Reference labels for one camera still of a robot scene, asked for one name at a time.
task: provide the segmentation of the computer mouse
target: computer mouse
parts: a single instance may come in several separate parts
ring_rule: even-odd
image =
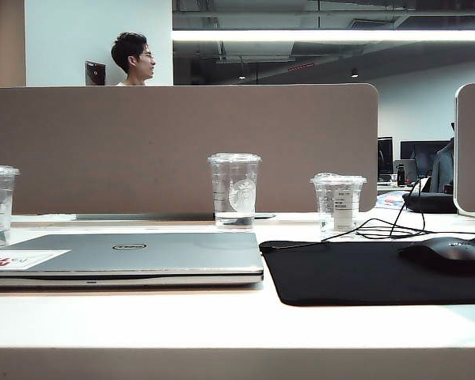
[[[441,272],[475,273],[475,243],[458,237],[414,241],[399,249],[399,256]]]

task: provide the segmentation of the white wall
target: white wall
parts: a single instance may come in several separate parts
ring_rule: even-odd
[[[85,60],[106,65],[106,84],[124,80],[111,46],[142,33],[157,65],[153,85],[173,84],[172,0],[25,0],[26,85],[82,86]]]
[[[372,81],[379,95],[378,136],[393,136],[394,159],[401,140],[443,140],[453,136],[454,99],[475,82],[475,61]]]

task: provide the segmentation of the mouse pad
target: mouse pad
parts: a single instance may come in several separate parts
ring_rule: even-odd
[[[349,241],[270,250],[302,241],[265,241],[260,250],[280,300],[292,306],[475,303],[475,274],[446,274],[400,258],[397,251],[410,243]]]

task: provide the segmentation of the man's ear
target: man's ear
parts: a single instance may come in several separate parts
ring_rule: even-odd
[[[136,67],[137,66],[137,59],[133,55],[129,55],[127,57],[127,61],[128,61],[128,66],[130,66],[130,67]]]

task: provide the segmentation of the cable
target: cable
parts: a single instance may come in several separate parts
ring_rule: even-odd
[[[419,185],[419,196],[421,195],[421,183],[420,179],[417,180],[417,182],[413,185],[412,190],[408,193],[408,196],[411,196],[413,191],[415,190],[416,186]],[[320,241],[314,241],[310,243],[302,243],[302,244],[297,244],[297,245],[285,245],[285,246],[269,246],[269,247],[261,247],[261,250],[264,252],[270,252],[273,249],[292,249],[292,248],[301,248],[301,247],[309,247],[311,245],[321,245],[329,242],[329,240],[332,240],[334,238],[339,238],[344,235],[348,235],[351,233],[354,233],[356,235],[362,236],[363,238],[370,239],[370,240],[383,240],[383,239],[405,239],[405,238],[413,238],[415,236],[422,236],[422,235],[428,235],[428,234],[471,234],[475,235],[475,232],[465,232],[465,231],[430,231],[426,230],[426,219],[424,217],[424,212],[422,211],[422,208],[420,209],[420,214],[422,216],[422,228],[413,228],[413,227],[406,227],[406,226],[400,226],[397,224],[397,221],[399,220],[401,216],[401,212],[405,209],[405,203],[401,206],[401,209],[397,213],[396,219],[394,220],[394,223],[387,222],[386,220],[379,219],[379,218],[369,218],[367,221],[365,221],[363,224],[360,226],[354,228],[353,230],[349,230],[347,232],[343,232],[341,234],[337,234],[334,236],[327,237],[325,239],[322,239]],[[382,222],[385,223],[388,226],[367,226],[368,223],[377,221],[377,222]],[[475,240],[475,237],[472,237],[471,239],[468,239],[469,241]]]

